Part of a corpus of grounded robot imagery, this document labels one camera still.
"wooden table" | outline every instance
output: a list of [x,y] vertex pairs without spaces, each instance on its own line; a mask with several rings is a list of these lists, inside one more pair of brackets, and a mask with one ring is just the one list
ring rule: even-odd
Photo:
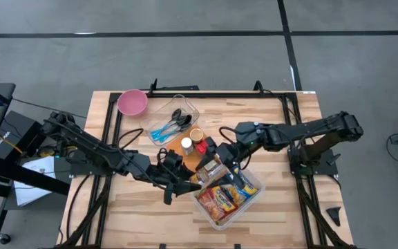
[[[110,91],[93,93],[85,131],[101,138]],[[298,103],[303,122],[321,118],[315,93],[298,92]],[[217,144],[224,142],[219,135],[221,126],[235,127],[242,121],[284,123],[281,102],[274,98],[189,98],[199,110],[199,126]],[[149,99],[150,112],[167,103],[166,98]],[[109,142],[113,136],[111,122]],[[123,117],[121,132],[139,127],[140,118]],[[156,164],[159,150],[143,133],[129,149],[149,155]],[[163,203],[163,191],[131,176],[113,177],[102,239],[103,248],[157,248],[165,243],[168,248],[306,248],[296,181],[290,174],[286,150],[278,153],[260,149],[253,154],[249,168],[266,185],[266,191],[238,220],[224,231],[214,230],[193,205],[188,194]],[[61,228],[66,234],[68,206],[83,177],[71,183]],[[316,176],[316,188],[323,216],[339,236],[352,243],[348,220],[339,186],[327,176]],[[87,212],[93,177],[85,182],[73,206],[70,229],[73,231]],[[327,215],[326,209],[341,206],[341,227]],[[315,220],[310,214],[314,242],[318,243]],[[95,241],[97,217],[93,219],[89,243]]]

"white bottle cap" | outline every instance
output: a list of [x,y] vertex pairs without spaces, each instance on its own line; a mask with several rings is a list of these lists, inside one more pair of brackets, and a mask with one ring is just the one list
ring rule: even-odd
[[180,141],[180,145],[181,145],[183,148],[185,148],[185,149],[190,148],[192,144],[193,144],[193,142],[191,141],[190,138],[183,138],[183,139]]

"plastic bin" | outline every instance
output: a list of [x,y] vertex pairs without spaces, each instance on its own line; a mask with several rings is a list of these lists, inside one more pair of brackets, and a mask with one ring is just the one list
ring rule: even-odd
[[193,200],[194,204],[196,204],[196,207],[198,207],[202,215],[207,218],[208,222],[210,222],[210,225],[216,230],[221,231],[227,229],[233,223],[233,221],[238,219],[243,214],[243,212],[245,212],[245,210],[248,209],[254,202],[256,202],[259,197],[265,192],[265,186],[256,178],[256,176],[249,169],[243,170],[242,174],[248,179],[250,183],[252,183],[254,187],[258,189],[258,191],[257,193],[255,193],[255,195],[248,199],[248,201],[245,201],[241,206],[239,206],[239,208],[235,212],[225,217],[223,220],[220,220],[219,224],[216,224],[213,221],[213,219],[208,215],[206,209],[204,209],[204,207],[197,200],[196,196],[199,194],[200,190],[195,191],[191,194],[191,199]]
[[194,125],[196,120],[199,118],[199,111],[190,103],[190,101],[188,101],[188,99],[186,99],[186,97],[184,97],[183,95],[176,94],[175,96],[173,96],[170,102],[168,102],[157,111],[149,113],[148,118],[145,118],[143,119],[143,121],[140,122],[141,128],[144,129],[147,136],[155,145],[165,145],[178,137],[180,134],[182,134],[173,134],[172,136],[169,136],[169,138],[167,138],[164,142],[160,142],[159,140],[153,140],[150,134],[151,131],[163,128],[163,126],[165,126],[171,120],[171,114],[173,114],[176,109],[181,109],[182,115],[191,115],[191,125]]

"gray floor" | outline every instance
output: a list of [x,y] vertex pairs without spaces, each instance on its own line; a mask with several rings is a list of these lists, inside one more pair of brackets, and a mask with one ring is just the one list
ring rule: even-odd
[[[291,30],[398,30],[398,1],[285,1]],[[280,30],[275,1],[0,0],[0,33]],[[338,145],[340,180],[355,243],[398,248],[398,37],[293,37],[303,89],[323,115],[357,116],[365,136]],[[15,97],[85,115],[94,90],[197,84],[201,89],[292,90],[282,37],[0,39],[0,82]],[[41,120],[48,111],[14,103]],[[398,156],[398,147],[392,148]],[[9,212],[0,248],[53,245],[65,203]]]

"wheel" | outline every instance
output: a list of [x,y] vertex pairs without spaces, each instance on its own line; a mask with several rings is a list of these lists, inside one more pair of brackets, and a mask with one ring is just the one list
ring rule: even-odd
[[12,239],[10,238],[10,236],[8,236],[7,234],[0,234],[0,243],[3,245],[6,245],[7,243],[9,243]]

